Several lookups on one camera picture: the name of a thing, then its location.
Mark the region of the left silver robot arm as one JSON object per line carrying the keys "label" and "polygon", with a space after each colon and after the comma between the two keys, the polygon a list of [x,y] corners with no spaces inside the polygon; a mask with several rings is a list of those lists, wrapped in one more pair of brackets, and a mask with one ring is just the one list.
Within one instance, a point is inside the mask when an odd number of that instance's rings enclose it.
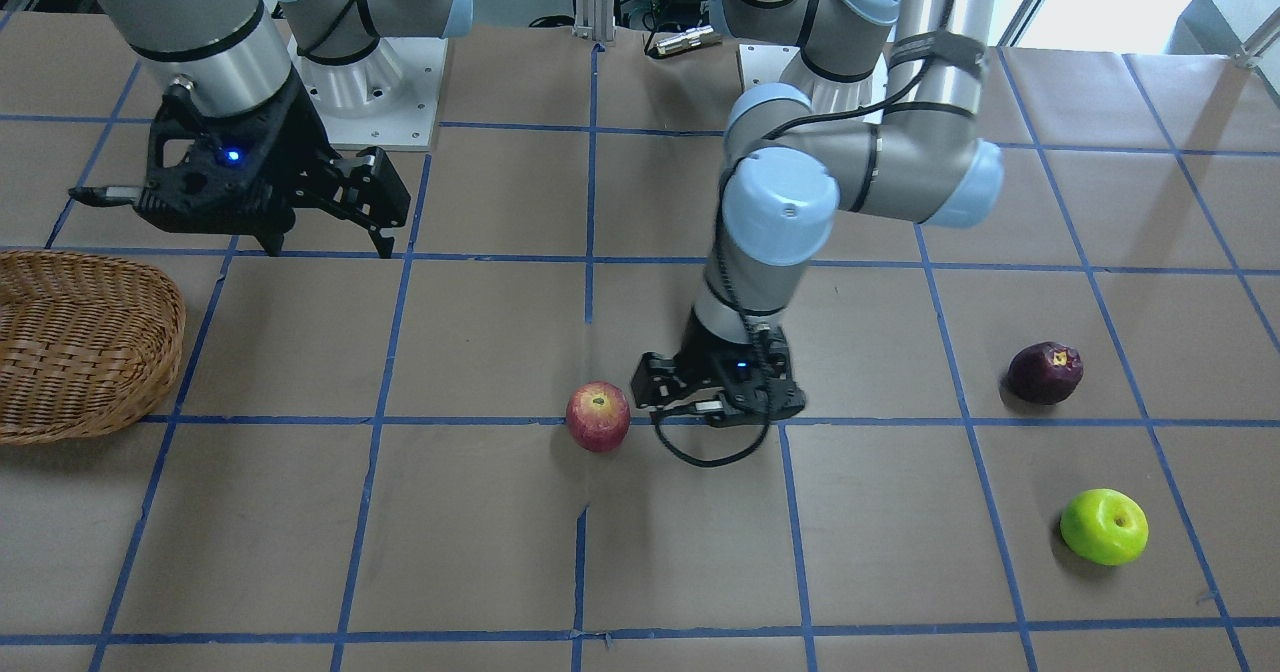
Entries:
{"label": "left silver robot arm", "polygon": [[977,131],[995,0],[712,0],[714,29],[795,47],[794,76],[740,95],[712,247],[680,349],[631,381],[655,422],[799,413],[781,326],[840,212],[972,227],[1004,180]]}

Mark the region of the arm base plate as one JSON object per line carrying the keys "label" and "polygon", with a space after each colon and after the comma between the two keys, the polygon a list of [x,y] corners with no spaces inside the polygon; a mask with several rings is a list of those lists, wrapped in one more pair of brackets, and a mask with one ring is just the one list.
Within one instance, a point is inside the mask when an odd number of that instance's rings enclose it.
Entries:
{"label": "arm base plate", "polygon": [[370,56],[346,67],[298,56],[296,38],[287,49],[334,148],[428,152],[449,47],[447,38],[381,38]]}
{"label": "arm base plate", "polygon": [[799,47],[739,44],[739,70],[742,90],[783,83],[800,90],[815,113],[850,111],[870,106],[886,97],[888,70],[886,58],[877,58],[870,76],[860,81],[820,78],[799,58]]}

